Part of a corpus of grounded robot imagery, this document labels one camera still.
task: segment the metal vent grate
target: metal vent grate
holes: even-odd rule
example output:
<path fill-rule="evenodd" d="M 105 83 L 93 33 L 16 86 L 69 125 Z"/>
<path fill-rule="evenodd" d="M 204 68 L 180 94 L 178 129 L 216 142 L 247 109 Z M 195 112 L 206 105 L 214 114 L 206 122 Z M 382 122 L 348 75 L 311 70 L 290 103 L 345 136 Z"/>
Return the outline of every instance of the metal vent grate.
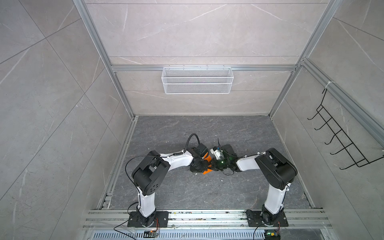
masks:
<path fill-rule="evenodd" d="M 166 94 L 229 93 L 230 67 L 168 67 L 161 76 Z"/>
<path fill-rule="evenodd" d="M 194 240 L 194 239 L 223 239 L 223 240 L 247 240 L 253 239 L 254 229 L 241 230 L 160 230 L 160 235 L 156 240 Z M 144 230 L 137 230 L 135 236 L 137 240 L 148 240 L 150 237 Z M 130 237 L 113 230 L 97 230 L 93 234 L 92 240 L 125 240 Z M 264 230 L 256 230 L 255 239 L 265 239 Z"/>

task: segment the marble wall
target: marble wall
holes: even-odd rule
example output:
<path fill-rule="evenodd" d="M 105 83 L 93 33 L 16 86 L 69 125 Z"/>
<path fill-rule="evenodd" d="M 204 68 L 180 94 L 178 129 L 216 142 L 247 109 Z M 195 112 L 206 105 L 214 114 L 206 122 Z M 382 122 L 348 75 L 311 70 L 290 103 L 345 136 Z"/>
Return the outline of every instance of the marble wall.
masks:
<path fill-rule="evenodd" d="M 384 124 L 384 1 L 344 0 L 310 60 Z"/>
<path fill-rule="evenodd" d="M 0 1 L 0 238 L 75 239 L 129 116 L 71 0 Z"/>
<path fill-rule="evenodd" d="M 289 71 L 234 71 L 229 94 L 165 94 L 161 71 L 118 72 L 138 115 L 267 115 Z"/>
<path fill-rule="evenodd" d="M 309 57 L 381 124 L 384 124 L 383 11 L 384 2 L 380 0 L 344 0 Z M 302 115 L 303 113 L 310 115 L 307 103 L 310 105 L 311 95 L 310 92 L 308 95 L 308 90 L 312 88 L 314 87 L 298 78 L 286 100 L 322 153 L 337 183 L 348 198 L 348 205 L 353 206 L 361 219 L 361 223 L 356 227 L 363 230 L 361 233 L 366 234 L 363 238 L 382 240 L 384 239 L 382 227 L 384 160 L 378 160 L 361 168 L 339 170 L 338 167 L 348 165 L 350 157 L 345 151 L 335 156 L 327 154 L 328 151 L 337 150 L 337 145 L 322 144 L 321 142 L 324 142 L 321 139 L 322 133 L 315 132 L 310 126 L 312 123 Z M 383 155 L 382 146 L 337 101 L 330 102 L 329 108 L 348 136 L 369 160 Z M 359 155 L 355 149 L 350 150 L 353 156 Z M 335 201 L 334 204 L 340 206 L 343 203 Z"/>
<path fill-rule="evenodd" d="M 326 3 L 88 0 L 87 7 L 113 64 L 295 64 Z"/>
<path fill-rule="evenodd" d="M 304 181 L 315 207 L 324 208 L 339 239 L 383 239 L 384 198 L 382 176 L 384 159 L 357 167 L 336 138 L 329 145 L 333 133 L 316 114 L 323 98 L 324 87 L 306 70 L 296 78 L 273 121 Z M 326 93 L 323 106 L 344 129 L 356 146 L 369 160 L 383 156 L 383 148 L 355 120 L 349 112 Z M 322 115 L 330 116 L 323 110 Z M 337 129 L 333 120 L 333 130 Z M 347 137 L 339 133 L 344 145 Z M 355 159 L 362 156 L 354 147 L 348 148 Z"/>
<path fill-rule="evenodd" d="M 327 2 L 86 0 L 112 64 L 130 65 L 296 64 Z M 237 72 L 225 95 L 166 95 L 160 76 L 119 73 L 135 114 L 266 115 L 289 73 Z"/>

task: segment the white wire basket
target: white wire basket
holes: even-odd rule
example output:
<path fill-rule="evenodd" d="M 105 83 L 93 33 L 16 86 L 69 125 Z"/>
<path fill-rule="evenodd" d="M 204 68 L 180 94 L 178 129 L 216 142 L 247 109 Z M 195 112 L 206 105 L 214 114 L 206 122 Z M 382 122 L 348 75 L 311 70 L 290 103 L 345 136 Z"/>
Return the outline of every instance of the white wire basket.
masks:
<path fill-rule="evenodd" d="M 229 93 L 233 82 L 230 67 L 167 67 L 161 75 L 166 94 Z"/>

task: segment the dark marble floor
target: dark marble floor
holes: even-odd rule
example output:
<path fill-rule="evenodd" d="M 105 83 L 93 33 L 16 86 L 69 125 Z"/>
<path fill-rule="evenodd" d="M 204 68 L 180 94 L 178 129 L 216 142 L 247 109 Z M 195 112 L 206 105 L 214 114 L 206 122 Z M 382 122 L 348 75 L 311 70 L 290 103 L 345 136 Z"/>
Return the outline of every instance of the dark marble floor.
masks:
<path fill-rule="evenodd" d="M 231 144 L 238 156 L 252 155 L 270 147 L 283 155 L 283 145 L 268 116 L 140 116 L 129 145 L 125 162 L 150 150 L 159 153 L 180 151 L 191 133 L 196 133 L 208 148 Z M 192 138 L 190 146 L 196 144 Z M 128 173 L 142 159 L 132 160 Z M 189 167 L 168 172 L 156 191 L 158 209 L 259 209 L 265 202 L 268 182 L 260 170 L 226 176 L 223 172 L 195 174 Z M 137 191 L 121 169 L 113 192 L 113 209 L 126 209 L 137 201 Z M 295 180 L 284 200 L 286 209 L 307 209 L 303 188 Z"/>

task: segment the white zip tie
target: white zip tie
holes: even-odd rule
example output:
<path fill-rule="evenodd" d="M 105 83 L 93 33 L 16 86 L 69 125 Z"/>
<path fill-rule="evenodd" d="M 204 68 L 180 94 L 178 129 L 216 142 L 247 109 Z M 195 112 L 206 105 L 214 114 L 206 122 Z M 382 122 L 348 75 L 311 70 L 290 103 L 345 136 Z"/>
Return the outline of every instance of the white zip tie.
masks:
<path fill-rule="evenodd" d="M 327 88 L 330 83 L 336 83 L 336 82 L 328 81 L 327 85 L 325 85 L 325 88 Z"/>

